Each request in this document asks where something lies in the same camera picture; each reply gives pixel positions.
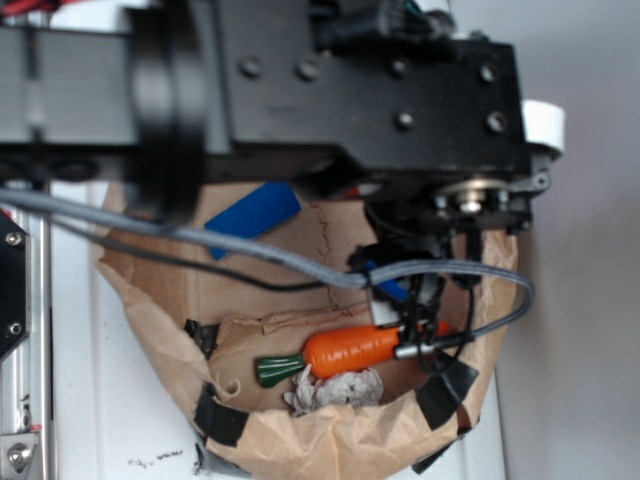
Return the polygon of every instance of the toy carrot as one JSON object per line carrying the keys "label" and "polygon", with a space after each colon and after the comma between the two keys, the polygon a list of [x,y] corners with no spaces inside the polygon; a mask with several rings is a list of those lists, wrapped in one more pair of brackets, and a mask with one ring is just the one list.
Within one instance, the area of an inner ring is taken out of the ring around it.
{"label": "toy carrot", "polygon": [[[440,322],[438,336],[446,334],[449,329],[446,322]],[[307,340],[303,352],[298,355],[258,359],[258,380],[263,387],[271,388],[304,370],[308,363],[317,378],[358,372],[393,358],[393,349],[399,343],[398,330],[364,326],[316,333]]]}

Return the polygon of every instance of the white crumpled tissue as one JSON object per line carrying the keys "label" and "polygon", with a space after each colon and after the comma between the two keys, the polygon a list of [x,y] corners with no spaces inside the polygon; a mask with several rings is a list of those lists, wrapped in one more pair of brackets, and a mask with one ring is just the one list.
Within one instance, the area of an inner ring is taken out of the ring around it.
{"label": "white crumpled tissue", "polygon": [[284,394],[284,401],[294,409],[291,416],[299,417],[326,405],[352,405],[375,407],[380,404],[384,387],[380,375],[373,368],[359,373],[346,372],[327,380],[318,380],[315,385],[309,380],[311,365],[291,377],[295,392]]}

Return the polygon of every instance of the black tape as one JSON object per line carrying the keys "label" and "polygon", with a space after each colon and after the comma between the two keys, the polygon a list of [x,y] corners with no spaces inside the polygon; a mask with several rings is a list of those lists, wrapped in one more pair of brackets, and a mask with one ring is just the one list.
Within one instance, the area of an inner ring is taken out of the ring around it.
{"label": "black tape", "polygon": [[219,329],[220,325],[203,326],[195,320],[187,320],[184,326],[184,331],[193,338],[193,341],[196,342],[196,345],[204,353],[207,360],[209,360],[213,351],[218,348],[216,337]]}
{"label": "black tape", "polygon": [[242,436],[249,414],[225,407],[215,401],[216,390],[210,383],[202,386],[194,423],[207,437],[227,447],[235,447]]}
{"label": "black tape", "polygon": [[453,442],[451,442],[449,445],[446,445],[445,447],[441,448],[440,450],[438,450],[437,452],[434,452],[430,455],[427,455],[425,457],[422,457],[420,460],[418,460],[416,463],[414,463],[413,465],[411,465],[411,469],[416,472],[418,475],[422,475],[424,472],[426,472],[429,468],[431,468],[431,465],[433,465],[434,463],[436,463],[440,458],[442,458],[442,456],[447,452],[447,450],[449,450],[451,448],[451,446],[456,443],[458,440],[462,440],[464,438],[464,436],[469,433],[471,431],[470,428],[458,428],[458,438],[456,438]]}
{"label": "black tape", "polygon": [[449,450],[451,448],[451,445],[453,445],[455,443],[451,442],[449,445],[447,445],[444,448],[441,448],[440,450],[438,450],[435,453],[432,453],[431,455],[427,455],[426,457],[422,457],[420,460],[418,460],[416,463],[414,463],[413,465],[411,465],[411,470],[413,470],[414,472],[416,472],[418,475],[422,475],[424,472],[427,471],[427,469],[429,467],[431,467],[431,465],[433,465],[434,463],[436,463],[436,461],[442,457],[442,455],[445,454],[445,452],[447,450]]}
{"label": "black tape", "polygon": [[[441,352],[434,368],[439,369],[452,360],[451,356]],[[445,373],[430,378],[416,390],[418,405],[431,430],[440,428],[456,413],[478,375],[476,369],[454,360]]]}

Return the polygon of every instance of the brown paper bag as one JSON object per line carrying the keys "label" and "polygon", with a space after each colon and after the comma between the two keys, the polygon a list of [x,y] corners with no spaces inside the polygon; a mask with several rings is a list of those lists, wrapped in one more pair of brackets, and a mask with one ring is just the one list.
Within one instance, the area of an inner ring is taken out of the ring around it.
{"label": "brown paper bag", "polygon": [[[257,186],[204,189],[193,225],[202,227]],[[117,199],[112,191],[107,203],[113,206]],[[108,236],[214,262],[202,247],[115,231]],[[303,203],[296,217],[261,241],[346,270],[356,246],[373,243],[375,237],[360,203]],[[514,269],[515,240],[501,232],[486,234],[484,261]],[[308,281],[239,255],[219,263],[271,282]],[[113,251],[101,251],[97,266],[120,294],[132,329],[167,391],[187,419],[209,437],[207,448],[259,479],[382,479],[441,450],[477,423],[504,335],[502,329],[467,346],[460,362],[462,368],[471,367],[475,378],[465,387],[462,404],[437,422],[428,408],[425,413],[437,385],[427,382],[415,360],[376,366],[385,385],[380,407],[331,406],[293,419],[282,400],[293,385],[284,381],[273,389],[261,388],[255,359],[297,353],[317,331],[370,323],[362,291],[326,287],[271,293]],[[484,278],[474,327],[507,314],[514,298],[512,284]],[[463,292],[448,285],[443,317],[461,328],[466,311]],[[187,319],[220,326],[217,348],[208,361],[184,331]]]}

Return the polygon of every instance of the screw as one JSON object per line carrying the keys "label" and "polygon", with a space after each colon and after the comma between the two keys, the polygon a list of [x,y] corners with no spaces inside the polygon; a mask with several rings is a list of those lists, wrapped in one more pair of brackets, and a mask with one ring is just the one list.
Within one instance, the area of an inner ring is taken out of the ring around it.
{"label": "screw", "polygon": [[487,83],[494,83],[500,78],[500,72],[493,63],[485,63],[480,67],[480,77]]}
{"label": "screw", "polygon": [[414,127],[416,119],[412,113],[402,111],[396,115],[396,125],[402,130],[410,130]]}
{"label": "screw", "polygon": [[492,132],[504,133],[507,130],[507,117],[502,112],[491,112],[487,117],[487,126]]}
{"label": "screw", "polygon": [[31,463],[31,449],[23,443],[16,443],[7,452],[9,463],[16,472],[22,472]]}
{"label": "screw", "polygon": [[536,183],[538,188],[547,188],[549,186],[549,178],[544,173],[536,175]]}
{"label": "screw", "polygon": [[9,325],[9,333],[11,333],[11,335],[20,335],[20,333],[22,333],[22,325],[19,323],[12,323]]}
{"label": "screw", "polygon": [[7,233],[7,236],[4,237],[4,240],[12,247],[17,247],[22,243],[22,235],[18,232]]}
{"label": "screw", "polygon": [[389,67],[396,77],[404,77],[409,73],[409,61],[405,58],[394,58]]}
{"label": "screw", "polygon": [[482,210],[482,204],[477,200],[467,200],[460,204],[460,211],[468,215],[480,213],[480,210]]}
{"label": "screw", "polygon": [[302,80],[311,82],[320,76],[320,67],[314,60],[303,60],[296,67],[296,72]]}
{"label": "screw", "polygon": [[247,57],[240,61],[240,71],[248,78],[258,78],[262,75],[262,62],[258,57]]}

